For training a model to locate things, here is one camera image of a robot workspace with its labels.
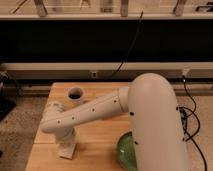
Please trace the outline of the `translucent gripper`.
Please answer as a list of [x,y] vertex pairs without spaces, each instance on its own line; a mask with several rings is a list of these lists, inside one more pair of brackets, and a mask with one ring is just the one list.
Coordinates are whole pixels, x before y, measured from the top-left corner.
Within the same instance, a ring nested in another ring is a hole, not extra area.
[[57,144],[72,146],[76,143],[76,132],[74,128],[62,129],[55,133],[55,141]]

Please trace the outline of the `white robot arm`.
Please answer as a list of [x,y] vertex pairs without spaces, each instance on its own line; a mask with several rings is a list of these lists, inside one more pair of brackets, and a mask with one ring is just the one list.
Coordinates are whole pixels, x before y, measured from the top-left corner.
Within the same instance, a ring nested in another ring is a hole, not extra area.
[[43,115],[41,130],[62,134],[80,124],[127,113],[137,171],[190,171],[181,114],[173,87],[155,73],[70,110]]

